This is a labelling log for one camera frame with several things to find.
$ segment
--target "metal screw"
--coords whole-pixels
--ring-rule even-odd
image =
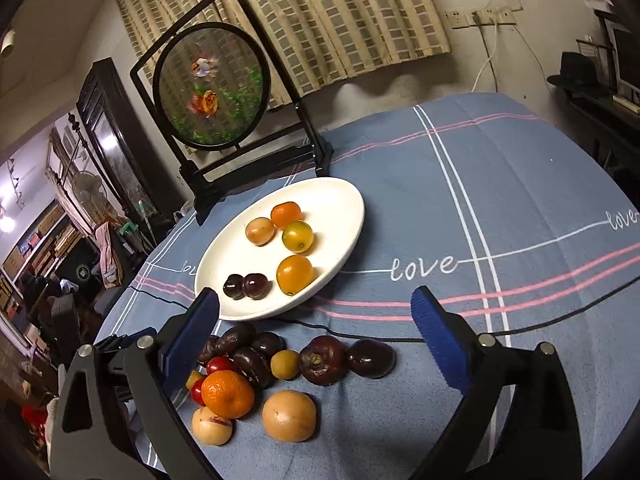
[[[149,348],[152,344],[154,343],[154,339],[150,336],[150,335],[143,335],[140,339],[138,339],[138,342],[136,343],[138,345],[138,348]]]
[[[495,337],[491,334],[480,334],[478,336],[478,342],[484,347],[493,346],[495,345]]]
[[[91,345],[82,345],[78,349],[78,355],[80,357],[87,357],[88,355],[91,355],[91,352],[93,351],[94,351],[94,347],[92,347]]]
[[[545,341],[543,343],[540,343],[540,351],[544,355],[553,355],[556,353],[556,348],[551,343],[547,343]]]

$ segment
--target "black hat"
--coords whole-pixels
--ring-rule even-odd
[[[547,78],[552,85],[574,92],[606,94],[607,89],[598,81],[593,61],[578,52],[563,52],[560,75]]]

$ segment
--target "white cable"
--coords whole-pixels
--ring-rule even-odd
[[[494,25],[495,25],[494,51],[491,53],[491,55],[487,58],[487,60],[484,62],[484,64],[480,68],[480,72],[478,72],[478,76],[476,77],[476,81],[474,82],[474,87],[471,89],[471,93],[476,91],[476,87],[478,86],[478,82],[480,81],[480,76],[482,75],[482,72],[484,72],[484,69],[486,68],[486,66],[489,63],[491,63],[491,60],[494,58],[495,53],[498,51],[498,21],[497,20],[494,22]]]

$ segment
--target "white oval plate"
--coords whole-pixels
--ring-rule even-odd
[[[276,269],[291,253],[277,230],[268,244],[258,247],[244,236],[246,225],[260,216],[269,218],[271,209],[283,202],[296,202],[315,233],[309,254],[316,279],[294,296],[286,296],[276,282]],[[283,187],[249,206],[220,231],[200,260],[196,272],[196,295],[208,286],[220,300],[220,319],[242,321],[276,316],[308,300],[340,270],[353,251],[364,221],[364,202],[356,187],[340,178],[310,178]],[[230,274],[245,276],[261,272],[271,282],[261,300],[232,300],[222,292]]]

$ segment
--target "red cherry tomato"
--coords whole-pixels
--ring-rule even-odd
[[[207,363],[207,375],[211,375],[213,372],[219,372],[220,370],[236,371],[236,365],[227,357],[214,357]]]
[[[191,387],[191,399],[194,400],[194,402],[197,402],[199,405],[204,406],[204,401],[202,400],[202,383],[204,382],[204,379],[200,379],[197,380],[193,383],[193,386]]]

